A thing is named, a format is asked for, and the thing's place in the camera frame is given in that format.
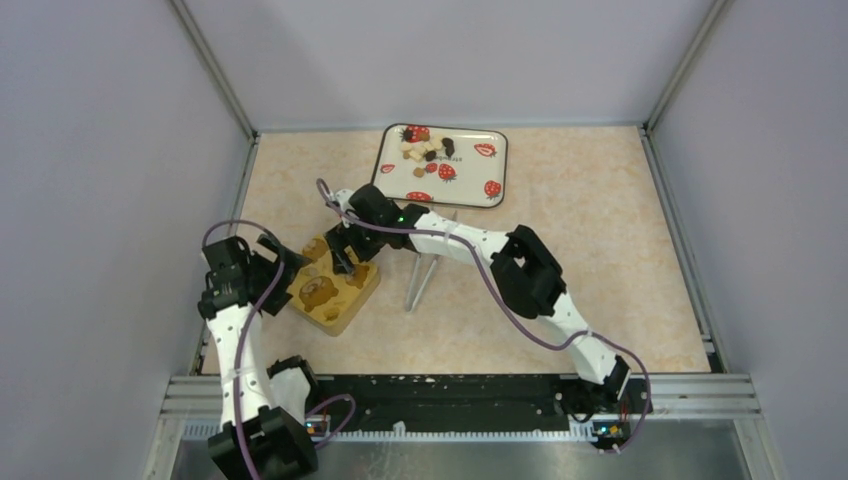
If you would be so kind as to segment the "metal tongs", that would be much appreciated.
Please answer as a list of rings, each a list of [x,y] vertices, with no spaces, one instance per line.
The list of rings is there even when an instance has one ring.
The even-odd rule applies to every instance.
[[[433,254],[426,272],[421,274],[424,263],[424,255],[422,253],[417,253],[413,263],[412,275],[410,277],[404,302],[404,308],[407,313],[413,312],[420,303],[421,298],[423,297],[423,294],[434,275],[436,267],[438,266],[438,262],[439,256]]]

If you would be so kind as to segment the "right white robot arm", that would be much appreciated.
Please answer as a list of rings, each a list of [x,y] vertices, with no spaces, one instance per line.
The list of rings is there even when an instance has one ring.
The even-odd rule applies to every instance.
[[[626,400],[630,366],[590,328],[561,265],[534,230],[525,225],[510,232],[481,229],[422,205],[399,207],[373,184],[331,191],[319,179],[316,186],[340,218],[327,243],[344,271],[352,270],[349,252],[367,261],[386,247],[472,265],[522,334],[545,349],[570,354],[594,409],[612,412]]]

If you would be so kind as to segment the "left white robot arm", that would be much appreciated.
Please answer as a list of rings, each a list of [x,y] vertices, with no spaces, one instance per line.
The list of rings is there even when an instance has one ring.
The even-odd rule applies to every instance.
[[[202,248],[209,270],[198,311],[217,351],[222,398],[208,453],[227,479],[301,479],[318,468],[305,413],[319,404],[321,388],[299,355],[266,366],[261,329],[263,315],[292,299],[287,289],[308,260],[269,232],[257,242],[275,257],[239,236]]]

